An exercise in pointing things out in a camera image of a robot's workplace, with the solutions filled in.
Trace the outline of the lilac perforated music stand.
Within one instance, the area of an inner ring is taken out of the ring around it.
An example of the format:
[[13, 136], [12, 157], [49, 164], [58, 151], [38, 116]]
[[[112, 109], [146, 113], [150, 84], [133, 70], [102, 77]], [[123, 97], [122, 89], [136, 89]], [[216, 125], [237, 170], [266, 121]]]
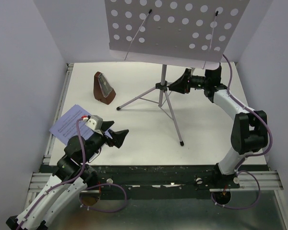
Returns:
[[109, 49], [124, 61], [162, 65], [158, 106], [169, 103], [167, 66], [216, 69], [246, 0], [107, 0]]

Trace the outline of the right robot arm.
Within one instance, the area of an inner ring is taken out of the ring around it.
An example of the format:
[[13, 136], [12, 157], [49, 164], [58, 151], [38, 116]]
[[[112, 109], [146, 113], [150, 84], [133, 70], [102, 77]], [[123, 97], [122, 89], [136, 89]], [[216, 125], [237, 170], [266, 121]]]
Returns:
[[186, 94], [195, 90], [203, 90], [205, 97], [219, 106], [233, 120], [230, 136], [231, 148], [226, 156], [214, 166], [211, 182], [221, 188], [233, 177], [239, 166], [253, 154], [268, 144], [266, 128], [267, 114], [248, 108], [221, 83], [222, 67], [205, 70], [204, 76], [193, 75], [186, 69], [183, 75], [168, 86], [170, 91]]

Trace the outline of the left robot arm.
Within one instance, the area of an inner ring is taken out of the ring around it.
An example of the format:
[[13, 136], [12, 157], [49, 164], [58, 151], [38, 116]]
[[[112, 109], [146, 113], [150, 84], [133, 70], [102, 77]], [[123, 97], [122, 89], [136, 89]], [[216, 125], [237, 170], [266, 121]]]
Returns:
[[76, 135], [68, 140], [47, 183], [22, 213], [7, 219], [7, 226], [11, 230], [47, 230], [82, 191], [101, 187], [97, 171], [88, 162], [100, 154], [104, 145], [118, 149], [123, 145], [129, 130], [115, 132], [110, 129], [113, 124], [99, 116], [79, 118]]

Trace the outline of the lilac sheet music page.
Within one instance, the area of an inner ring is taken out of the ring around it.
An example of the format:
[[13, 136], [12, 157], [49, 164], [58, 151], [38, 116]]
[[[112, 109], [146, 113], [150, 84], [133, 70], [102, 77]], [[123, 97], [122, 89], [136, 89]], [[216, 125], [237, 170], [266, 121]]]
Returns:
[[67, 145], [70, 138], [77, 136], [76, 121], [84, 115], [90, 114], [75, 104], [57, 120], [49, 131], [64, 145]]

